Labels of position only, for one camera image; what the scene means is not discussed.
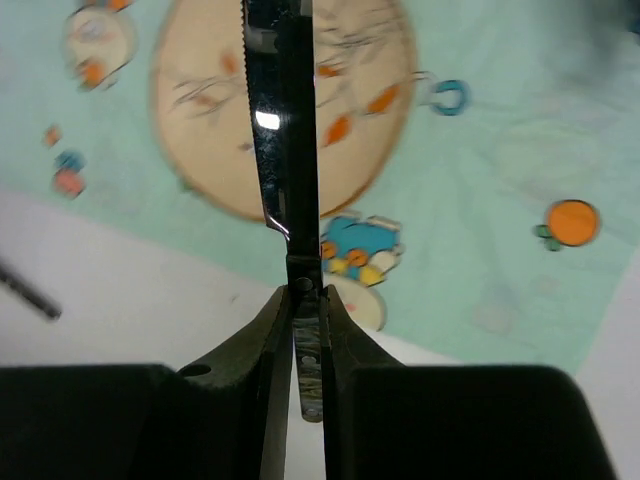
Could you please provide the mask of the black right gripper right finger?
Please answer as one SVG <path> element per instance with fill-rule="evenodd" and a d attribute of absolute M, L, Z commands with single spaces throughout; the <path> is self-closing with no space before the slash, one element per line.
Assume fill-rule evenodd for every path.
<path fill-rule="evenodd" d="M 542 365 L 407 366 L 320 303 L 330 479 L 612 479 L 577 384 Z"/>

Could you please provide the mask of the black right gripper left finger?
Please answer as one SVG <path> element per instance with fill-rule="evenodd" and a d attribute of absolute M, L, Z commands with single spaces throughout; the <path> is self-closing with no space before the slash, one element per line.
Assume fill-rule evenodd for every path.
<path fill-rule="evenodd" d="M 277 289 L 245 327 L 196 361 L 7 367 L 5 479 L 280 479 L 292 306 Z"/>

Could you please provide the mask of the green cartoon print cloth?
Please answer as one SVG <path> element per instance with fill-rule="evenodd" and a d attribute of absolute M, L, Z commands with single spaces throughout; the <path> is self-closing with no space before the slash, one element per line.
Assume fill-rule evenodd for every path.
<path fill-rule="evenodd" d="M 284 279 L 284 242 L 189 187 L 152 111 L 175 1 L 1 5 L 1 253 L 63 306 L 19 362 L 177 363 Z M 413 99 L 322 267 L 373 330 L 466 362 L 587 356 L 639 255 L 639 33 L 623 1 L 399 1 Z"/>

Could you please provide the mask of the fork with black handle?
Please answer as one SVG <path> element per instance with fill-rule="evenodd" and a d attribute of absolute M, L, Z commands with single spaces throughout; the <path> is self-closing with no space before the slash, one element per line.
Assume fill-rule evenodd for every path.
<path fill-rule="evenodd" d="M 4 260 L 1 261 L 1 284 L 26 305 L 50 321 L 58 320 L 62 308 L 58 302 L 46 295 Z"/>

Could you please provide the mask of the round bird pattern plate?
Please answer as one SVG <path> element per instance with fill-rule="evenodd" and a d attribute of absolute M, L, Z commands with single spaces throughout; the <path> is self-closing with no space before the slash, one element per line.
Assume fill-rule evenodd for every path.
<path fill-rule="evenodd" d="M 399 141 L 417 54 L 399 1 L 314 5 L 319 209 L 359 198 Z M 262 202 L 244 74 L 240 5 L 175 1 L 151 68 L 159 141 L 183 181 L 214 205 L 259 221 Z"/>

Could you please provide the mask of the knife with patterned handle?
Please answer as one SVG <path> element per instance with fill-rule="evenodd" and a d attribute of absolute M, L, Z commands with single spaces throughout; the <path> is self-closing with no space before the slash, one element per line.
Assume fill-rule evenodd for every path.
<path fill-rule="evenodd" d="M 313 4 L 241 7 L 253 149 L 266 225 L 286 241 L 301 414 L 323 418 L 320 361 L 319 188 Z"/>

